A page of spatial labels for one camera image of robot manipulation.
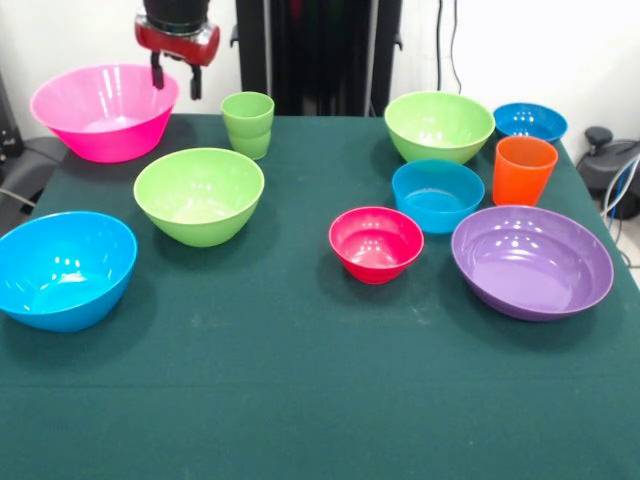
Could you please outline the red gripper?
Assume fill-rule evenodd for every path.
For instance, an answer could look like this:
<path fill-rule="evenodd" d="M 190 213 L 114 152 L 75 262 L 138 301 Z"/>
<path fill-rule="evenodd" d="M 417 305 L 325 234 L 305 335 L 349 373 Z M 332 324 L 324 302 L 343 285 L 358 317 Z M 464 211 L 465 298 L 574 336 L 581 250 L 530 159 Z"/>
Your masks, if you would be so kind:
<path fill-rule="evenodd" d="M 192 35 L 170 35 L 149 24 L 136 23 L 135 36 L 138 43 L 151 50 L 151 78 L 153 86 L 164 88 L 164 72 L 160 64 L 160 52 L 172 55 L 190 64 L 192 78 L 190 80 L 190 97 L 192 100 L 202 99 L 201 67 L 208 66 L 215 58 L 220 44 L 218 26 L 206 23 L 203 28 Z"/>

